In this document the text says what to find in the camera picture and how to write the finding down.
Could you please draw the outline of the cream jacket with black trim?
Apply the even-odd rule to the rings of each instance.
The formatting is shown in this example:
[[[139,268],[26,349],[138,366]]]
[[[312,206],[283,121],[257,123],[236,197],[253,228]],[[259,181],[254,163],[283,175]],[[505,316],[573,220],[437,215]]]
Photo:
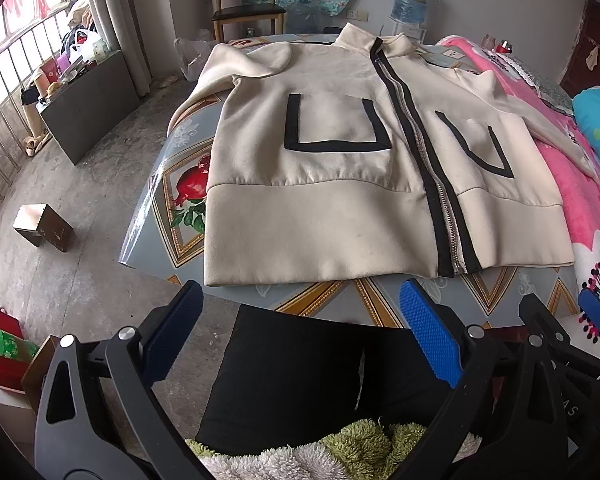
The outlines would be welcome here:
[[[209,286],[573,264],[539,147],[594,167],[492,72],[434,66],[403,35],[347,25],[331,44],[218,44],[189,102],[216,92]]]

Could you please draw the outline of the pink floral blanket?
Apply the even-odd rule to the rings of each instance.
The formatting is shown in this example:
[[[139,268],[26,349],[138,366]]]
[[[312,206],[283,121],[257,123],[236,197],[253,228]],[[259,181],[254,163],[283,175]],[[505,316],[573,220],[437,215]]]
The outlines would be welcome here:
[[[577,286],[589,289],[600,300],[600,161],[580,133],[576,121],[566,113],[567,109],[547,99],[562,90],[552,82],[542,84],[540,77],[511,56],[484,50],[462,36],[446,36],[437,45],[462,50],[480,72],[492,70],[507,94],[534,107],[588,155],[596,170],[595,180],[582,174],[560,151],[542,142],[538,144],[564,201]]]

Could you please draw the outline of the fruit pattern tablecloth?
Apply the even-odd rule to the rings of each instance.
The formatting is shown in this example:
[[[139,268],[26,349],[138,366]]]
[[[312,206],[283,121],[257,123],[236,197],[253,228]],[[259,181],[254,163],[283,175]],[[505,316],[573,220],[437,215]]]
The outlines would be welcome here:
[[[331,44],[282,39],[273,42]],[[252,51],[272,44],[260,40]],[[204,281],[204,214],[211,147],[225,101],[216,92],[199,102],[187,100],[166,129],[166,143],[151,169],[126,232],[120,260],[126,266],[175,283],[197,281],[207,294],[287,314],[333,321],[401,327],[399,289],[416,278],[428,294],[453,306],[468,322],[513,325],[520,296],[535,294],[560,313],[576,310],[576,278],[571,266],[494,266],[452,278],[387,274],[328,282],[209,286]]]

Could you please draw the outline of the red gift bag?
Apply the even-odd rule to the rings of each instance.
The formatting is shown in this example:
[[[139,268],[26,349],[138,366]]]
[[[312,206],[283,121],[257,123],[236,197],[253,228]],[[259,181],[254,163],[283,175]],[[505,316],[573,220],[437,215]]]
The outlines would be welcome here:
[[[0,387],[23,392],[21,381],[40,347],[24,339],[16,318],[0,310]]]

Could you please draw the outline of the small brown cardboard box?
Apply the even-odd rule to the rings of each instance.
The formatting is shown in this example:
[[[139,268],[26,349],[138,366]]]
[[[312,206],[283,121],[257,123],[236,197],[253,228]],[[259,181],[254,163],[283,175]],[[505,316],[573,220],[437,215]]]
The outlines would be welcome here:
[[[49,204],[22,205],[14,230],[35,247],[46,242],[60,252],[68,252],[73,238],[72,226]]]

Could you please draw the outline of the dark grey cabinet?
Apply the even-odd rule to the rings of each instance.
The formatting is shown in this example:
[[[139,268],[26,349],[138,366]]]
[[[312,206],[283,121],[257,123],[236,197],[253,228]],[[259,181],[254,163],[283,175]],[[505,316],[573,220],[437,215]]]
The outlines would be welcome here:
[[[76,78],[58,92],[41,116],[73,166],[140,105],[120,51]]]

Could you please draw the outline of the metal window railing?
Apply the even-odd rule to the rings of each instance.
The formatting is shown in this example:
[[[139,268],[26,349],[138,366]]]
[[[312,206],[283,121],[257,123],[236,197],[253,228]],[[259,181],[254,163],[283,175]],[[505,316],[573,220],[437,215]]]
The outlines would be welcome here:
[[[66,4],[46,18],[13,32],[0,11],[0,207],[28,158],[24,140],[31,135],[21,104],[21,90],[43,62],[60,53],[68,32]]]

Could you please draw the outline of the clear plastic bag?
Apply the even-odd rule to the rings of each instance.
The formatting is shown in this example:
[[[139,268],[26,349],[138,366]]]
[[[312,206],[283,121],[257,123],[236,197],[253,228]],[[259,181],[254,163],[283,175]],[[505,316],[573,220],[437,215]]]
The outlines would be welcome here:
[[[213,40],[189,40],[176,38],[173,43],[174,51],[178,57],[178,66],[189,82],[196,82],[215,46]]]

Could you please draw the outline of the white water dispenser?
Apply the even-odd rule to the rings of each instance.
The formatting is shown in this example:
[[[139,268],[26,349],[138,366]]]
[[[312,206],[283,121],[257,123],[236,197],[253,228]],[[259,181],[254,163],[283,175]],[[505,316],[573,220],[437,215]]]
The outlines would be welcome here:
[[[391,16],[388,17],[388,20],[392,36],[403,34],[415,44],[423,44],[425,42],[427,29],[424,24],[405,23]]]

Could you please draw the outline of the wooden chair with dark seat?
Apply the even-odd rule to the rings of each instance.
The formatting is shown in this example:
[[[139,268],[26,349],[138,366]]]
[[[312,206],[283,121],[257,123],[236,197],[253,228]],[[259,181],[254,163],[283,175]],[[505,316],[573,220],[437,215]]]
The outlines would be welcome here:
[[[212,4],[211,24],[213,38],[224,42],[224,26],[256,21],[269,21],[272,35],[281,35],[284,31],[286,10],[276,0],[267,2],[242,2],[224,8],[222,0]]]

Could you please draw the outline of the blue water jug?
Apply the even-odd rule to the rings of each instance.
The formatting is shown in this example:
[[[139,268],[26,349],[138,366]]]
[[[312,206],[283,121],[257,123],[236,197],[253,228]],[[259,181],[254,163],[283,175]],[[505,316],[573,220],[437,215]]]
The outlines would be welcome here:
[[[390,18],[419,26],[426,21],[427,6],[428,0],[393,0]]]

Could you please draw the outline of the grey curtain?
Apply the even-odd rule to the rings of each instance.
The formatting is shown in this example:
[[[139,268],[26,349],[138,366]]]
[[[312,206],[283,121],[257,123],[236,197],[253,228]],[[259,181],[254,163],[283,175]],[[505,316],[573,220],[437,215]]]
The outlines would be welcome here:
[[[147,96],[151,74],[140,43],[133,0],[88,0],[96,30],[108,46],[120,50],[128,66],[136,93]]]

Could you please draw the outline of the dark red wall hanging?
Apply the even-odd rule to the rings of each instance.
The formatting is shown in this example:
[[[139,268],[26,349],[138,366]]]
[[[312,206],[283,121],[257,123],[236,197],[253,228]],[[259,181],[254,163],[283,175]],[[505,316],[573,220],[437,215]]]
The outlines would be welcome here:
[[[568,96],[600,87],[600,3],[585,0],[577,38],[562,74],[560,86]]]

